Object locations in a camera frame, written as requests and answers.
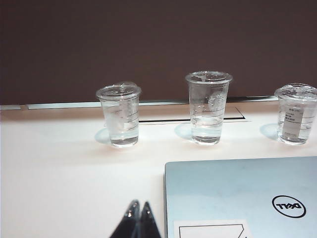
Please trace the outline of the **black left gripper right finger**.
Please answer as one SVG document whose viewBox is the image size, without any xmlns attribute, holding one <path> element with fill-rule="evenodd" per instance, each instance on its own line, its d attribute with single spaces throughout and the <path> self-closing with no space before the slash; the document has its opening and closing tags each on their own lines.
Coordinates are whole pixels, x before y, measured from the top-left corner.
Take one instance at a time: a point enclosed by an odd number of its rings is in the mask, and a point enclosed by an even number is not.
<svg viewBox="0 0 317 238">
<path fill-rule="evenodd" d="M 133 238 L 160 238 L 151 206 L 148 201 L 144 203 L 142 211 L 138 211 Z"/>
</svg>

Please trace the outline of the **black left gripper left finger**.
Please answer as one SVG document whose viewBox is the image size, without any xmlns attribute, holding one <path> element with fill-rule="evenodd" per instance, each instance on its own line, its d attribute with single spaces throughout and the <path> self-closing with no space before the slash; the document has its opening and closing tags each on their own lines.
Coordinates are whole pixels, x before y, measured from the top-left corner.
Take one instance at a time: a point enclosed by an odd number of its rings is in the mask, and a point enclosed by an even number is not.
<svg viewBox="0 0 317 238">
<path fill-rule="evenodd" d="M 128 205 L 120 223 L 110 238 L 138 238 L 140 221 L 140 203 L 134 199 Z"/>
</svg>

